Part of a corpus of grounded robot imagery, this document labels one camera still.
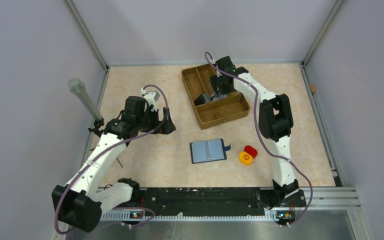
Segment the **woven brown divided tray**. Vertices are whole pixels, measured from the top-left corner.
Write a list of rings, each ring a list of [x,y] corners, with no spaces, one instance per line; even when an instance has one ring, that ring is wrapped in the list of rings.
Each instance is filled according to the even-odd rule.
[[[199,106],[194,105],[194,100],[201,94],[213,94],[210,77],[216,71],[209,65],[199,65],[183,69],[181,78],[190,101],[193,113],[200,129],[205,130],[227,122],[248,116],[250,105],[242,93],[235,91],[229,93],[224,99],[210,101]]]

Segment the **dark grey credit card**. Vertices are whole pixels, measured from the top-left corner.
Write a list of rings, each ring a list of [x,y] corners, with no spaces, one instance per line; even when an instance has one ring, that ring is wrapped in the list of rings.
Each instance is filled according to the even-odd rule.
[[[195,106],[200,106],[211,101],[211,97],[207,93],[200,94],[194,101]]]

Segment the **navy blue card holder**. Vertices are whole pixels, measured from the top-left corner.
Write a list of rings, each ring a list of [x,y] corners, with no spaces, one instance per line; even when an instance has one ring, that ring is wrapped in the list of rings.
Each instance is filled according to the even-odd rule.
[[[194,141],[189,144],[191,163],[201,164],[227,159],[227,151],[232,145],[225,145],[222,138]]]

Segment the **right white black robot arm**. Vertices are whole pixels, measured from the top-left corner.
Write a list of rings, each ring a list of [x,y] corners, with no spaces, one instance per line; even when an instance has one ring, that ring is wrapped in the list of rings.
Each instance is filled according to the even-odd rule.
[[[205,59],[215,70],[209,78],[213,97],[221,98],[240,92],[253,102],[254,126],[260,141],[269,145],[263,148],[275,159],[273,176],[273,200],[279,206],[287,206],[299,191],[299,184],[290,163],[290,136],[294,126],[289,97],[276,94],[255,80],[249,71],[236,67],[229,56],[214,60],[209,52]]]

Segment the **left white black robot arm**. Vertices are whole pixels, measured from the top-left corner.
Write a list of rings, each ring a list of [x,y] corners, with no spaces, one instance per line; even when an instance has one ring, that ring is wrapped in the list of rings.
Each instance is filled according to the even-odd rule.
[[[64,186],[53,189],[54,228],[58,234],[68,233],[59,228],[59,223],[90,233],[102,215],[118,205],[125,203],[134,207],[140,202],[141,194],[129,179],[120,180],[106,190],[98,188],[113,162],[132,141],[175,131],[169,106],[165,105],[162,111],[160,119],[157,101],[151,93],[126,99],[124,109],[106,124],[98,144],[80,170]]]

